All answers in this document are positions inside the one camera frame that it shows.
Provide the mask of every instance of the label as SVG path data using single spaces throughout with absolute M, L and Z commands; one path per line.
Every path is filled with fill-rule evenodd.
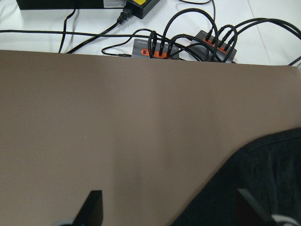
M 139 5 L 142 5 L 143 3 L 146 2 L 146 0 L 133 0 L 134 2 L 136 2 Z
M 104 8 L 123 8 L 127 0 L 103 0 Z

